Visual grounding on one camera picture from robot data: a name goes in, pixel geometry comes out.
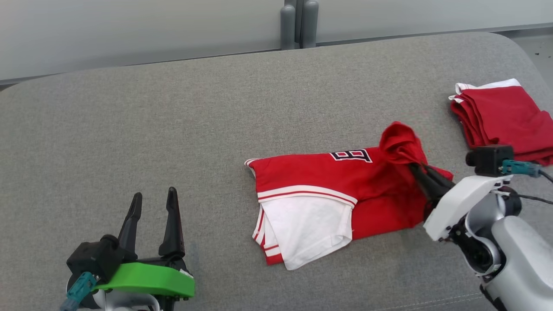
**folded red cloth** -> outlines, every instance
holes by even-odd
[[[298,244],[306,233],[294,239],[280,240],[267,224],[263,203],[291,196],[320,196],[348,200],[351,211],[351,239],[414,227],[423,221],[426,197],[420,190],[408,164],[427,164],[420,140],[413,130],[392,123],[382,134],[378,147],[322,154],[289,154],[266,159],[251,159],[246,165],[255,172],[256,191],[262,204],[253,238],[265,252],[267,264],[286,262],[281,250],[285,243]],[[435,168],[449,180],[450,172]],[[308,206],[297,206],[308,209]],[[330,227],[315,214],[304,215],[311,227]],[[287,231],[299,231],[290,225]]]
[[[463,124],[471,148],[513,146],[515,160],[553,163],[553,120],[516,79],[475,87],[457,83],[451,110]]]

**green plastic part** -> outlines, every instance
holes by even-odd
[[[194,288],[193,278],[173,268],[132,262],[120,265],[109,283],[94,289],[187,298],[194,297]]]

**teal cable connector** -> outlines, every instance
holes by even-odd
[[[67,292],[67,299],[60,307],[60,311],[75,311],[88,293],[92,292],[98,280],[90,272],[83,272],[77,282]]]
[[[540,169],[541,165],[530,162],[503,160],[501,172],[503,174],[528,175],[538,178],[540,176]]]

